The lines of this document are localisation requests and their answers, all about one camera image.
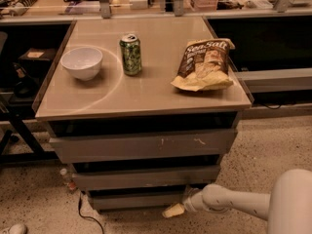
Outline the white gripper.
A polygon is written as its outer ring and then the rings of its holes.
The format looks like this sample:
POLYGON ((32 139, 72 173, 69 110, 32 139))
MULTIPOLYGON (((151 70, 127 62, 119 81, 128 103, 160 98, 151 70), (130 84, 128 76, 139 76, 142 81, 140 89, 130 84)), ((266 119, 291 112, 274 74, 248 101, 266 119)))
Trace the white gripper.
POLYGON ((182 204, 175 203, 162 212, 164 218, 170 218, 177 215, 182 215, 185 210, 191 213, 206 211, 208 205, 205 203, 205 189, 186 187, 182 197, 182 204))

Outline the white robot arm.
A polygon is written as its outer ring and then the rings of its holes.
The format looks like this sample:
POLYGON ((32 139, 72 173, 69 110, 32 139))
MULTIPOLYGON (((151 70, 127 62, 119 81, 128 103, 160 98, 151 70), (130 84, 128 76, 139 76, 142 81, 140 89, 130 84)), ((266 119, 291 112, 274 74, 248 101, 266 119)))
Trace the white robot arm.
POLYGON ((189 187, 182 202, 165 209, 163 217, 227 209, 266 220, 267 234, 312 234, 312 172, 293 169, 282 173, 269 194, 234 191, 217 184, 189 187))

